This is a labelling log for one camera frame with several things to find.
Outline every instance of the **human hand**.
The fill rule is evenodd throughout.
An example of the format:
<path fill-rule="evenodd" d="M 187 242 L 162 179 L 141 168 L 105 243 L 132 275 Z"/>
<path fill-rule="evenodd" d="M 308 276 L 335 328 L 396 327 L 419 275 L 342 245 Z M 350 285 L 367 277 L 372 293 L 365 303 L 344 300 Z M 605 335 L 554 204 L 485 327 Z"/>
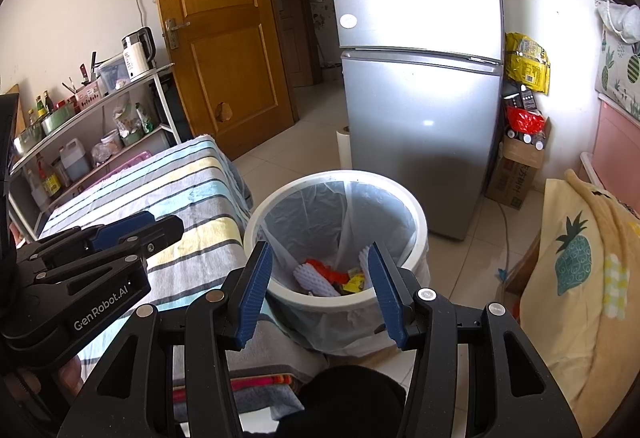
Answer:
<path fill-rule="evenodd" d="M 81 371 L 82 365 L 80 364 L 80 358 L 78 358 L 77 355 L 58 370 L 58 379 L 60 384 L 65 389 L 68 389 L 73 396 L 77 395 L 82 388 L 83 382 L 80 377 Z M 40 392 L 40 381 L 35 374 L 31 373 L 31 371 L 21 370 L 19 368 L 18 372 L 31 391 L 34 393 Z M 12 396 L 19 402 L 29 398 L 29 393 L 22 387 L 20 381 L 13 373 L 9 373 L 4 376 L 4 383 Z"/>

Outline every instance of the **screw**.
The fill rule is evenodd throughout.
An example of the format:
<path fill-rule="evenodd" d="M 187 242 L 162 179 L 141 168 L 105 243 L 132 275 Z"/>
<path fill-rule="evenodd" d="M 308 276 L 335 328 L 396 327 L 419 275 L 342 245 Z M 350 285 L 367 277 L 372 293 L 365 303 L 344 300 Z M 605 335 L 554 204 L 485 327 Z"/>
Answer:
<path fill-rule="evenodd" d="M 420 288 L 418 297 L 423 301 L 433 301 L 436 299 L 436 293 L 431 288 Z"/>
<path fill-rule="evenodd" d="M 494 315 L 500 316 L 500 315 L 504 315 L 507 310 L 504 309 L 504 306 L 502 306 L 500 303 L 491 303 L 489 304 L 489 312 L 491 312 Z"/>
<path fill-rule="evenodd" d="M 151 304 L 143 304 L 142 306 L 138 306 L 136 310 L 136 315 L 138 317 L 149 317 L 154 312 L 154 307 Z"/>
<path fill-rule="evenodd" d="M 209 290 L 204 297 L 210 303 L 217 303 L 225 298 L 225 293 L 222 290 Z"/>

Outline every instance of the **wooden door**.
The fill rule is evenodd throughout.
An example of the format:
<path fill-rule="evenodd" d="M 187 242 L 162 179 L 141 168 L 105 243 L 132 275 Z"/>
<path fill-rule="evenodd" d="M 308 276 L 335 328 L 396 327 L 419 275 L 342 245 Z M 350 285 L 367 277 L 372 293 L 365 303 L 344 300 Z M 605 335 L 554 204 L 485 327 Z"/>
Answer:
<path fill-rule="evenodd" d="M 158 0 L 175 19 L 164 39 L 194 135 L 209 133 L 233 159 L 293 125 L 271 0 Z"/>
<path fill-rule="evenodd" d="M 274 0 L 279 9 L 282 56 L 291 86 L 321 81 L 316 34 L 308 0 Z"/>

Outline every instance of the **white wall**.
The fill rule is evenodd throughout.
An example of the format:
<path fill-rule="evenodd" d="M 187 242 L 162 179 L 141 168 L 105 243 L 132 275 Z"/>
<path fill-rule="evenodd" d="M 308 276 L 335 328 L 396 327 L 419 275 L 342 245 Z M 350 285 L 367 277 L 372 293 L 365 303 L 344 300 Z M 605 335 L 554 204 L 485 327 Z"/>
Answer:
<path fill-rule="evenodd" d="M 338 39 L 338 23 L 335 17 L 334 0 L 311 1 L 311 15 L 316 39 L 321 48 L 322 65 L 339 63 L 342 49 Z"/>
<path fill-rule="evenodd" d="M 156 0 L 140 0 L 144 23 L 168 56 Z M 20 85 L 24 113 L 36 95 L 49 91 L 54 102 L 69 96 L 61 82 L 81 82 L 81 63 L 89 71 L 91 53 L 108 59 L 122 51 L 121 39 L 140 28 L 135 0 L 4 0 L 0 5 L 0 92 Z"/>
<path fill-rule="evenodd" d="M 545 165 L 536 176 L 538 188 L 547 178 L 561 178 L 579 168 L 582 151 L 593 150 L 598 121 L 594 91 L 601 23 L 594 0 L 504 0 L 504 27 L 530 36 L 548 52 L 551 81 L 548 96 L 536 94 L 552 119 L 553 132 Z"/>

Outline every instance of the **blue gripper pad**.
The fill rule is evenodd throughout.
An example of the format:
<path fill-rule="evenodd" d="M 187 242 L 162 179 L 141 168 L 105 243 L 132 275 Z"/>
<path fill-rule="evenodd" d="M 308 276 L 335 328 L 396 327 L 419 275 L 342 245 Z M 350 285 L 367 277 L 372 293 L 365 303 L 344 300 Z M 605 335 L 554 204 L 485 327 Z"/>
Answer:
<path fill-rule="evenodd" d="M 134 230 L 146 227 L 154 223 L 156 219 L 149 211 L 141 211 L 137 214 L 132 214 L 123 220 L 113 222 L 112 224 L 101 227 L 96 232 L 93 240 L 94 251 L 99 252 L 116 246 L 118 240 L 126 235 L 132 233 Z"/>
<path fill-rule="evenodd" d="M 258 323 L 258 315 L 262 308 L 262 301 L 267 292 L 267 285 L 271 277 L 273 267 L 273 251 L 269 243 L 265 243 L 260 256 L 244 290 L 239 306 L 238 331 L 236 343 L 242 349 L 247 341 L 254 336 L 255 325 Z"/>
<path fill-rule="evenodd" d="M 404 329 L 402 303 L 375 243 L 369 249 L 367 262 L 369 263 L 371 282 L 378 298 L 378 305 L 385 320 L 386 331 L 389 337 L 396 341 L 398 348 L 402 348 L 408 339 Z"/>

